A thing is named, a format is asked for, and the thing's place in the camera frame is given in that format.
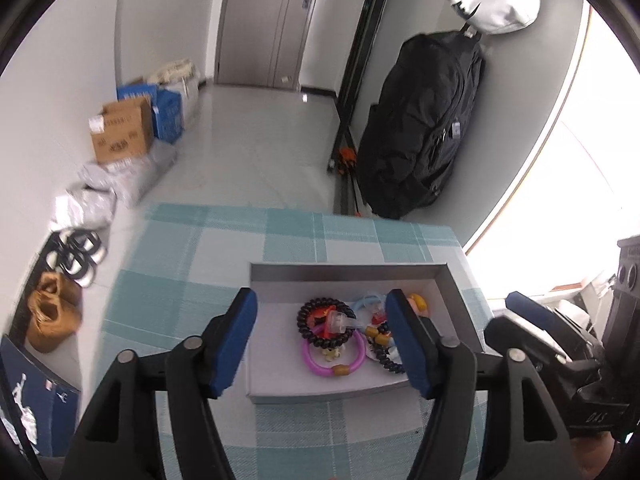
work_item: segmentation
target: door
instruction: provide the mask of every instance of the door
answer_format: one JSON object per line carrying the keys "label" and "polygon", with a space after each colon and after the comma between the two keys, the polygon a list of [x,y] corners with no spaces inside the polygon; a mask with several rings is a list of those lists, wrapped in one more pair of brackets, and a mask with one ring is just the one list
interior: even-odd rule
{"label": "door", "polygon": [[226,0],[216,82],[294,89],[314,0]]}

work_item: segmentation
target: screw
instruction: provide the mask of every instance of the screw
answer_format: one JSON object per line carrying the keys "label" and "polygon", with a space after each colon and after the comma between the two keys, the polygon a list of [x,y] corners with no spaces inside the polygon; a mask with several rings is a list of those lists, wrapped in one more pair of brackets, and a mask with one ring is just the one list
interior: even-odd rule
{"label": "screw", "polygon": [[521,363],[527,358],[526,354],[519,348],[509,348],[508,355],[509,359],[516,361],[517,363]]}
{"label": "screw", "polygon": [[135,357],[135,354],[133,352],[133,350],[123,350],[122,352],[120,352],[118,354],[118,362],[119,363],[129,363],[131,361],[133,361],[133,358]]}
{"label": "screw", "polygon": [[197,335],[192,335],[184,340],[182,343],[187,350],[195,350],[196,348],[200,348],[202,345],[202,338]]}
{"label": "screw", "polygon": [[444,336],[440,342],[444,348],[458,348],[460,346],[460,339],[454,335]]}

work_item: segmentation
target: blue box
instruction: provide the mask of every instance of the blue box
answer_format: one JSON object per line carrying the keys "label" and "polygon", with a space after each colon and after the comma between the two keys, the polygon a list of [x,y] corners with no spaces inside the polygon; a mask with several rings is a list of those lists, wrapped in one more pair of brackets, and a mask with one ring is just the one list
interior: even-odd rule
{"label": "blue box", "polygon": [[41,456],[66,456],[76,430],[80,391],[62,380],[24,348],[2,336],[0,356],[6,370],[13,399],[2,399],[2,424],[9,434],[6,402],[15,401],[22,425],[36,453]]}
{"label": "blue box", "polygon": [[118,101],[147,95],[154,112],[154,137],[173,144],[182,135],[182,96],[158,85],[140,83],[120,86]]}

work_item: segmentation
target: tan boot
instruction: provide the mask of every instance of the tan boot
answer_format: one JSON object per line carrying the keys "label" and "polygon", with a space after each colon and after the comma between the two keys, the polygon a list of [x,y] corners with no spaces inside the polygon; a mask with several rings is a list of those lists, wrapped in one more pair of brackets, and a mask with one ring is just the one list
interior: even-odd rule
{"label": "tan boot", "polygon": [[80,327],[79,310],[60,296],[34,290],[27,305],[31,311],[27,340],[38,352],[53,352]]}
{"label": "tan boot", "polygon": [[78,306],[82,297],[82,287],[61,272],[43,272],[36,290],[59,296],[73,306]]}

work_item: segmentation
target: open box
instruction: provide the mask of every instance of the open box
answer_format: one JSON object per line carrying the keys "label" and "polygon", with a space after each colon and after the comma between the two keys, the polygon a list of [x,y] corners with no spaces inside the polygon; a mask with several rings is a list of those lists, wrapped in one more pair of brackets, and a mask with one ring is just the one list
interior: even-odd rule
{"label": "open box", "polygon": [[[384,296],[394,288],[420,294],[440,335],[455,335],[472,351],[482,351],[446,264],[251,264],[251,288],[258,296],[258,316],[247,349],[247,394],[257,404],[341,399],[407,386],[406,374],[390,373],[369,358],[345,377],[323,378],[311,372],[302,359],[296,315],[313,298],[351,304],[370,294]],[[352,362],[354,346],[349,341],[331,365]]]}

